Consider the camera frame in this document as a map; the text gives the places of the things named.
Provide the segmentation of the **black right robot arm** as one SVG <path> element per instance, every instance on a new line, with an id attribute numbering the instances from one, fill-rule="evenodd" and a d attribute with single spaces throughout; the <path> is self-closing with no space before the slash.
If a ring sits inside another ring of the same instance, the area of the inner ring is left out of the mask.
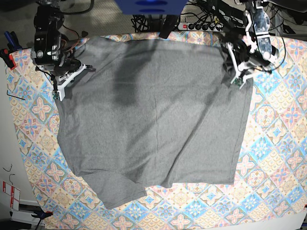
<path id="1" fill-rule="evenodd" d="M 36 65 L 36 71 L 50 76 L 53 91 L 58 87 L 65 88 L 82 71 L 92 70 L 93 66 L 82 64 L 74 56 L 77 45 L 81 39 L 88 35 L 75 30 L 69 31 L 77 35 L 76 40 L 61 33 L 65 15 L 80 15 L 90 12 L 94 7 L 94 1 L 90 1 L 89 8 L 77 12 L 63 12 L 59 6 L 59 0 L 40 0 L 37 2 L 37 13 L 34 17 L 35 39 L 31 50 L 31 58 Z"/>

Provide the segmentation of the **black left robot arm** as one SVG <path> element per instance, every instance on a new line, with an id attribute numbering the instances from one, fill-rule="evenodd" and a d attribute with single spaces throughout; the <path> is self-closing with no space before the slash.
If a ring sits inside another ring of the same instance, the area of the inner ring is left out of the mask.
<path id="1" fill-rule="evenodd" d="M 272 73 L 277 69 L 274 64 L 279 51 L 271 44 L 269 34 L 270 18 L 263 8 L 263 0 L 236 0 L 236 4 L 244 5 L 243 35 L 234 27 L 221 38 L 222 50 L 227 54 L 230 64 L 228 72 L 233 75 L 231 83 L 243 86 L 259 71 Z"/>

